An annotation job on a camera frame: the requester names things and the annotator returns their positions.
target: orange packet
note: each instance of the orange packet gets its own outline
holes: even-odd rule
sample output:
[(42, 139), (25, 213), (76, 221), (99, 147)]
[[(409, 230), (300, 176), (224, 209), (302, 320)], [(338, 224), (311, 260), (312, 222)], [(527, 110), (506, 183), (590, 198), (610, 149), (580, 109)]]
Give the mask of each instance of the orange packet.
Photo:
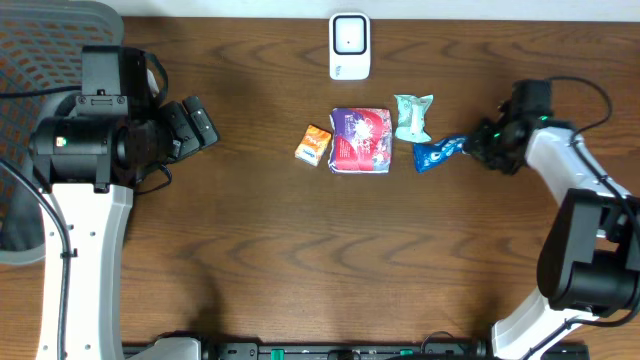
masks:
[(309, 125), (307, 132), (302, 138), (302, 142), (300, 142), (300, 145), (298, 145), (296, 149), (296, 158), (313, 166), (318, 166), (330, 140), (331, 133)]

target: wooden table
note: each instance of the wooden table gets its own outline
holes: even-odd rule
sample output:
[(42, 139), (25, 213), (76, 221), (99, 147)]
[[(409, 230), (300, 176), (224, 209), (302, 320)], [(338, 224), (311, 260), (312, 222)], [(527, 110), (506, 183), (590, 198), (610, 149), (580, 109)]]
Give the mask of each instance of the wooden table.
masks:
[[(126, 44), (158, 55), (170, 99), (198, 94), (222, 136), (172, 166), (169, 188), (136, 199), (124, 248), (122, 338), (176, 329), (264, 342), (417, 342), (436, 330), (487, 337), (536, 285), (557, 211), (540, 177), (456, 156), (423, 175), (394, 141), (391, 173), (334, 175), (293, 157), (334, 107), (391, 109), (434, 94), (434, 139), (495, 117), (511, 84), (585, 76), (615, 103), (586, 135), (640, 193), (640, 24), (374, 21), (369, 79), (332, 81), (327, 21), (125, 19)], [(554, 88), (557, 115), (603, 113), (580, 85)], [(160, 181), (158, 175), (148, 181)], [(0, 357), (33, 358), (43, 265), (0, 267)], [(593, 359), (638, 357), (640, 323), (583, 328)]]

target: blue packet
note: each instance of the blue packet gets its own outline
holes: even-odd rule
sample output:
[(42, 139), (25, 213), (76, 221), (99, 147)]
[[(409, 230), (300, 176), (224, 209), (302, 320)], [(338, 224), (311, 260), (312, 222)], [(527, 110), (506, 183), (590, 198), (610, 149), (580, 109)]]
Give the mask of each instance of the blue packet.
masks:
[(416, 171), (422, 174), (447, 161), (455, 153), (464, 153), (462, 146), (467, 141), (464, 135), (444, 138), (435, 144), (413, 144), (413, 162)]

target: snack package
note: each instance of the snack package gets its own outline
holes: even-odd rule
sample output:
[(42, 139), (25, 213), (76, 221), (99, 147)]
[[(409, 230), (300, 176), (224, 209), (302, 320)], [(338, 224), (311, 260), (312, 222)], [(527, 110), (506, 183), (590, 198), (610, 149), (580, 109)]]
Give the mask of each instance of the snack package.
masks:
[(333, 109), (329, 169), (334, 173), (389, 172), (391, 113), (387, 109)]
[(413, 95), (395, 95), (398, 101), (398, 128), (396, 137), (413, 143), (431, 141), (424, 131), (424, 115), (433, 102), (433, 95), (421, 98)]
[(313, 166), (318, 166), (322, 154), (329, 145), (331, 134), (309, 125), (300, 145), (296, 149), (296, 158), (305, 161)]
[(435, 144), (413, 144), (413, 162), (416, 171), (423, 173), (447, 161), (453, 154), (464, 153), (467, 137), (463, 135), (451, 136)]

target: white backdrop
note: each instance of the white backdrop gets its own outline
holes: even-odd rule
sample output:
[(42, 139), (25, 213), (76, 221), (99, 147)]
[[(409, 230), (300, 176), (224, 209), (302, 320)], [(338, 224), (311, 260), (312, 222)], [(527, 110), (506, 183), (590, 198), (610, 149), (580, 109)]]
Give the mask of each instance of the white backdrop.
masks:
[(373, 19), (640, 21), (640, 0), (98, 0), (121, 15)]

